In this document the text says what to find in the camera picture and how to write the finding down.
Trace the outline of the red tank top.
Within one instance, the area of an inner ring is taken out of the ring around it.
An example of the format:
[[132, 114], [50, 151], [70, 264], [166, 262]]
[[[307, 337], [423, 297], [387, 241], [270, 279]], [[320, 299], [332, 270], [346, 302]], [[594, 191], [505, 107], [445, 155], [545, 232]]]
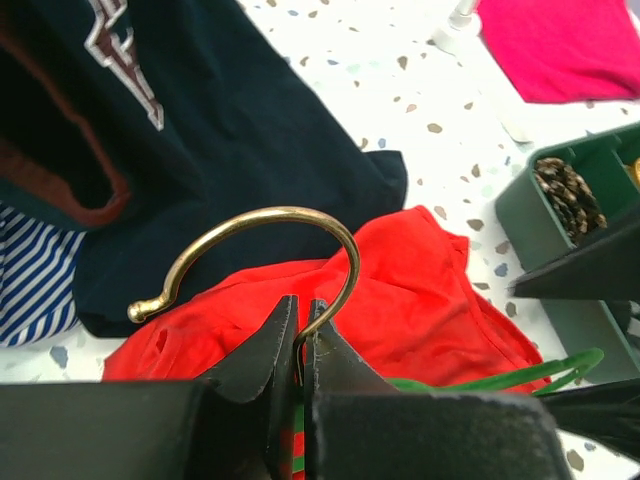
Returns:
[[[245, 269], [176, 304], [208, 249], [238, 232], [283, 221], [322, 228], [341, 250], [328, 259]], [[285, 295], [296, 296], [301, 306], [296, 333], [332, 321], [385, 378], [448, 387], [539, 365], [531, 341], [473, 290], [468, 253], [468, 240], [443, 230], [423, 207], [376, 218], [355, 234], [308, 208], [239, 215], [190, 244], [157, 297], [130, 305], [139, 328], [106, 359], [103, 378], [194, 379], [257, 332]]]

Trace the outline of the green clothes hanger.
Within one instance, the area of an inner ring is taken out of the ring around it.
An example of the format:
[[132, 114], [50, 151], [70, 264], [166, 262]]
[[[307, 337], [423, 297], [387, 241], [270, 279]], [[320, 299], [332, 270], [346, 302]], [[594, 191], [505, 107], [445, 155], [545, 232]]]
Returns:
[[[236, 272], [177, 304], [209, 248], [278, 221], [319, 226], [341, 249]], [[468, 248], [421, 207], [356, 234], [307, 208], [239, 215], [128, 307], [140, 330], [105, 378], [160, 395], [144, 412], [177, 440], [162, 479], [290, 479], [297, 435], [308, 479], [566, 479], [541, 400], [603, 354], [543, 362], [472, 288]]]

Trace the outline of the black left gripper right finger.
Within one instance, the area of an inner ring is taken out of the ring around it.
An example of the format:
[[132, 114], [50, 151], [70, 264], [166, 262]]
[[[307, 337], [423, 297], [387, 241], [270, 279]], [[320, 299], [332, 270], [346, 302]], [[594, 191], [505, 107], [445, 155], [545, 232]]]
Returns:
[[306, 340], [308, 479], [568, 479], [555, 423], [510, 393], [544, 365], [453, 387], [388, 382], [332, 321]]

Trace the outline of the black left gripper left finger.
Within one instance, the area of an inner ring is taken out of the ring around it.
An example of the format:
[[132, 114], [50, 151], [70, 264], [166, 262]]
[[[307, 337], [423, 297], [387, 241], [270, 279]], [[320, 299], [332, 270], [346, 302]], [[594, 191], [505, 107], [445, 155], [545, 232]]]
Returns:
[[298, 301], [189, 381], [5, 385], [5, 479], [289, 479]]

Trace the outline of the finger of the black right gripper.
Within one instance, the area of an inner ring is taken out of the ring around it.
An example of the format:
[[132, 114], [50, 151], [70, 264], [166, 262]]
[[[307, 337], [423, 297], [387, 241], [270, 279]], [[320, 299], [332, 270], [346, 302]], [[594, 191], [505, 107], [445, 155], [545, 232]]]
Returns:
[[519, 298], [637, 301], [639, 209], [630, 208], [606, 229], [588, 236], [510, 285]]
[[639, 379], [541, 395], [557, 426], [639, 460]]

